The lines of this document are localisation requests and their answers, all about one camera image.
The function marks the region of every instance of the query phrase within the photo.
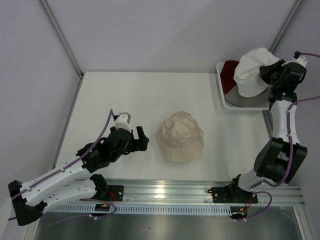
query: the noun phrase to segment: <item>white wall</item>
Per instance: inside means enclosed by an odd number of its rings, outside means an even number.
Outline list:
[[[320,54],[320,1],[307,0],[275,55],[289,60],[295,51]],[[297,88],[298,99],[320,95],[320,58],[307,56],[307,74]],[[296,129],[308,155],[293,179],[301,186],[314,226],[320,226],[320,100],[300,103],[296,111]]]
[[[269,48],[295,0],[48,2],[84,72],[216,72]]]
[[[0,202],[45,173],[79,79],[36,0],[0,1]],[[2,239],[19,239],[12,221]]]

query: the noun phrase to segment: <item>black mounting bracket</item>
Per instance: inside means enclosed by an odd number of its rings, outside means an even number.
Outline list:
[[[252,204],[258,203],[257,196],[249,191],[239,187],[239,174],[231,180],[231,183],[223,187],[212,187],[207,192],[212,194],[213,203],[215,204],[247,204],[250,200]]]

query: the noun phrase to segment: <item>beige hat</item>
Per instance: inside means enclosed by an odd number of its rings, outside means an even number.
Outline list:
[[[156,132],[156,140],[163,156],[172,162],[186,162],[199,158],[204,149],[204,131],[191,115],[179,111],[166,120]]]

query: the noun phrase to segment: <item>white table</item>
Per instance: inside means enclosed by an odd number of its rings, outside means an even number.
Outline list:
[[[146,152],[122,156],[96,172],[108,179],[230,181],[253,168],[269,140],[261,112],[225,113],[214,73],[87,72],[57,167],[96,140],[110,109],[130,113],[135,137],[142,126],[150,142]],[[162,157],[155,133],[178,111],[190,113],[204,131],[201,159],[174,163]]]

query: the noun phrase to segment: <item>plastic container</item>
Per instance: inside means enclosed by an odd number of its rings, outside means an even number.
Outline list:
[[[263,111],[263,110],[269,110],[269,102],[265,101],[263,104],[261,104],[260,106],[257,107],[242,107],[242,106],[236,106],[233,105],[232,103],[228,102],[225,99],[225,93],[224,90],[222,88],[222,83],[221,83],[221,78],[220,78],[220,74],[222,69],[224,68],[225,63],[224,62],[219,62],[216,65],[216,73],[218,75],[218,82],[219,82],[219,88],[220,88],[220,95],[221,95],[221,99],[222,99],[222,104],[224,106],[225,109],[230,110],[230,111],[238,111],[238,112],[253,112],[253,111]]]

